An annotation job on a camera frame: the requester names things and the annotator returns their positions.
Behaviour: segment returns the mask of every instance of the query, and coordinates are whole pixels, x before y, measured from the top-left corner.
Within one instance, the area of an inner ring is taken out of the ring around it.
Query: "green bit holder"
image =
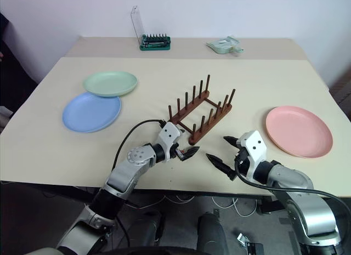
[[[167,35],[142,35],[140,50],[152,51],[152,50],[170,50],[171,49],[171,38]]]

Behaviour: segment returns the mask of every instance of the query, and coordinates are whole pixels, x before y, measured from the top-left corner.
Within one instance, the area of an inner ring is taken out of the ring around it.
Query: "blue plate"
[[[99,97],[86,92],[68,103],[64,109],[62,121],[72,131],[92,133],[113,123],[120,110],[119,97]]]

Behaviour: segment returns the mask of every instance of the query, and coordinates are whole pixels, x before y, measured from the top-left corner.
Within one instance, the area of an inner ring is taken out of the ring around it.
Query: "white wall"
[[[133,5],[146,32],[293,38],[329,86],[351,63],[351,0],[0,0],[5,41],[37,82],[79,35],[134,36]]]

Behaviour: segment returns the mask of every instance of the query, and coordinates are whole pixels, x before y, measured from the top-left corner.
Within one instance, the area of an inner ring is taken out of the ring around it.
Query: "floor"
[[[133,194],[131,201],[144,206],[155,203],[162,197],[163,195]],[[175,196],[168,197],[179,202]],[[222,206],[231,203],[231,198],[227,197],[215,197],[214,199]],[[242,214],[250,213],[254,205],[253,199],[239,199],[237,202],[237,208]],[[335,209],[342,230],[346,224],[339,215],[342,214],[342,211],[332,203],[330,205]],[[55,247],[83,207],[83,203],[43,194],[37,189],[22,184],[1,185],[2,254],[25,254],[42,247]],[[160,245],[196,248],[197,219],[205,212],[213,212],[214,208],[218,207],[210,197],[205,196],[195,197],[191,202],[185,204],[163,200],[142,211],[124,206],[120,219],[128,227],[141,212],[157,209],[166,215],[166,226]],[[299,254],[285,211],[278,211],[270,215],[254,213],[247,218],[240,217],[233,208],[220,209],[219,212],[232,255],[246,254],[236,240],[239,233],[248,236],[253,242],[262,243],[266,255]],[[105,250],[110,250],[112,243],[116,246],[121,237],[121,230],[117,230],[113,235],[113,242],[110,238]]]

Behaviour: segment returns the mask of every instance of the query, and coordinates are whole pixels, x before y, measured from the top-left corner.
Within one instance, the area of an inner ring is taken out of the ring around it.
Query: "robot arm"
[[[245,133],[239,139],[224,139],[239,149],[234,164],[249,182],[259,182],[277,189],[313,189],[311,179],[304,173],[276,161],[265,160],[267,147],[258,131]],[[213,162],[213,156],[207,157]],[[223,167],[225,164],[222,162],[220,165],[219,169],[228,176],[231,174],[233,177],[233,172],[236,174],[230,167]],[[343,254],[335,216],[320,196],[298,191],[272,189],[271,192],[288,211],[303,254]]]
[[[154,145],[146,144],[130,150],[127,158],[116,166],[93,202],[86,206],[58,244],[63,254],[94,254],[105,244],[105,235],[115,225],[115,217],[133,191],[139,178],[158,162],[168,162],[176,155],[180,160],[191,157],[199,147],[180,154],[178,139],[182,131],[167,122]]]

